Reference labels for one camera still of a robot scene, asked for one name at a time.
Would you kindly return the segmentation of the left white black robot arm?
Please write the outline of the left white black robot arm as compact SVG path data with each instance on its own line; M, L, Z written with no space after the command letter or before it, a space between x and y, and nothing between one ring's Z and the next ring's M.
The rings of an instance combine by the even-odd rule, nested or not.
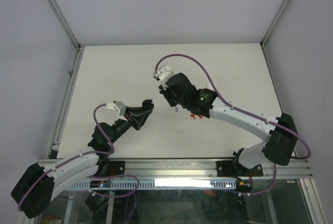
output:
M41 214L52 200L77 181L106 175L109 156L115 152L114 143L130 128L140 130L152 114L154 104L151 99L146 99L140 107L129 107L113 101L98 105L93 113L102 107L116 114L117 119L112 125L95 122L92 140L86 147L48 166L30 165L14 186L10 195L18 210L29 219Z

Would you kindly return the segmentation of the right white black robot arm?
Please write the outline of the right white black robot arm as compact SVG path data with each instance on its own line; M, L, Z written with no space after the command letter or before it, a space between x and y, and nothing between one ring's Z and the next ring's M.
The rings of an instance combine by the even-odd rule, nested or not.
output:
M289 164L297 138L296 126L288 114L280 117L261 115L243 108L228 106L211 89L197 89L183 74L173 71L157 71L155 78L161 84L159 92L170 106L182 106L192 114L228 122L242 128L261 139L261 142L250 147L241 148L233 153L229 176L244 176L251 169L265 162L280 166Z

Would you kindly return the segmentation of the black earbud charging case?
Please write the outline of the black earbud charging case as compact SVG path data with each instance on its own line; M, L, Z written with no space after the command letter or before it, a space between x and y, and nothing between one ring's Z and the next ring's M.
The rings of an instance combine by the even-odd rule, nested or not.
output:
M152 102L152 99L145 99L142 101L142 107L144 110L153 110L154 104Z

